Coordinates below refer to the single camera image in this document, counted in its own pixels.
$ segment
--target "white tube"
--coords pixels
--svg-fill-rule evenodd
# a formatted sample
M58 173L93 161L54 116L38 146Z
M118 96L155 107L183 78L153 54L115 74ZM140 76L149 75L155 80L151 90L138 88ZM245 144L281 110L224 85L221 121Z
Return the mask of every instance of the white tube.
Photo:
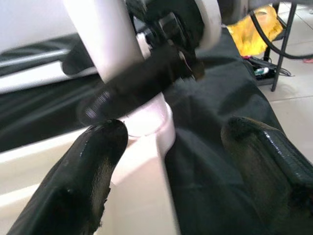
M123 0L65 0L65 6L105 83L143 60Z
M106 83L131 64L142 61L133 26L123 0L64 0L69 16ZM139 36L143 53L148 45ZM121 119L131 137L150 135L168 119L162 94Z

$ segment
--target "black cable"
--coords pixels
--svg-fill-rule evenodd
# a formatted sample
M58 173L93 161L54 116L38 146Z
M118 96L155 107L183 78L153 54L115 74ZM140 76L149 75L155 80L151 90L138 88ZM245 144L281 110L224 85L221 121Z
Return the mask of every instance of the black cable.
M267 46L272 49L273 51L275 51L277 54L282 55L288 59L293 59L293 60L302 60L302 59L312 59L313 58L313 54L309 54L309 55L290 55L288 53L282 52L280 49L278 49L269 39L268 37L265 35L264 31L262 30L258 19L256 18L254 12L250 12L250 16L252 19L252 22L256 28L256 30L258 31L258 33L260 34L261 38L263 39L263 41L267 44Z

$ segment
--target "yellow cloth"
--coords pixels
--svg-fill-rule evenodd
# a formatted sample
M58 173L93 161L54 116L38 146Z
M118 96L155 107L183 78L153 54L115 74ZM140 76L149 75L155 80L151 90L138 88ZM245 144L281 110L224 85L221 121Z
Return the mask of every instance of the yellow cloth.
M273 7L261 7L255 11L255 15L270 41L283 31ZM266 50L267 45L254 27L250 16L227 28L242 56L258 55Z

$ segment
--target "white floor tile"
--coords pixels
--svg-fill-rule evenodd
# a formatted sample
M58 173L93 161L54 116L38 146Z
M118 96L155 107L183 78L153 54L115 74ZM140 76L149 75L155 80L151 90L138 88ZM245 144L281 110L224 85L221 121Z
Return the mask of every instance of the white floor tile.
M290 7L287 6L285 3L281 3L279 5L278 13L284 13L284 12L289 12L289 11L290 11Z
M312 76L280 77L275 92L272 86L259 87L269 101L313 96Z
M281 48L281 41L275 42L278 48ZM287 53L292 55L313 54L313 42L294 44L287 46ZM274 64L277 64L278 54L271 51L270 58ZM284 58L283 68L289 70L295 76L313 75L313 64L305 64L302 60L291 60Z
M311 28L313 28L313 14L310 14L309 10L310 10L309 8L303 8L303 9L297 10L296 14L303 21L305 21Z
M279 16L285 21L288 21L289 12L281 13ZM297 15L294 16L291 34L288 40L288 45L311 42L313 41L313 30Z
M271 102L289 140L313 163L313 97Z
M291 8L291 3L290 2L285 2L285 5L288 7L288 8ZM301 4L298 4L297 5L297 10L298 9L303 9L303 8L308 8L309 6L307 5L301 5Z

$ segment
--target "metal rod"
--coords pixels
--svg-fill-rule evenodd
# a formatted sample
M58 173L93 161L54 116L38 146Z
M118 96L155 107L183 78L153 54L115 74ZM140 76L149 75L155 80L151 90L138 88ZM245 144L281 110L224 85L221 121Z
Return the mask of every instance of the metal rod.
M50 52L45 52L41 54L36 54L36 55L29 55L29 56L24 56L16 59L11 59L11 60L5 60L0 62L0 68L7 67L7 66L13 66L13 65L20 65L24 63L30 63L38 60L43 60L51 57L58 57L58 56L65 56L69 53L68 49L62 49L62 50L55 50L55 51L50 51Z
M289 17L288 17L286 33L285 33L283 44L282 44L282 48L281 48L282 52L286 51L287 43L288 43L288 39L289 39L289 36L290 36L290 31L291 31L291 27L292 27L292 23L293 23L293 18L294 18L296 10L297 10L297 4L292 4L291 5L291 9L290 9L290 13L289 13ZM278 64L277 64L277 69L276 69L276 75L275 75L274 83L273 83L273 86L272 86L272 89L271 89L272 92L274 92L276 90L277 82L278 82L278 79L279 79L279 73L280 73L280 69L281 69L282 64L283 64L283 60L284 60L284 57L282 55L280 55L279 59L278 59Z

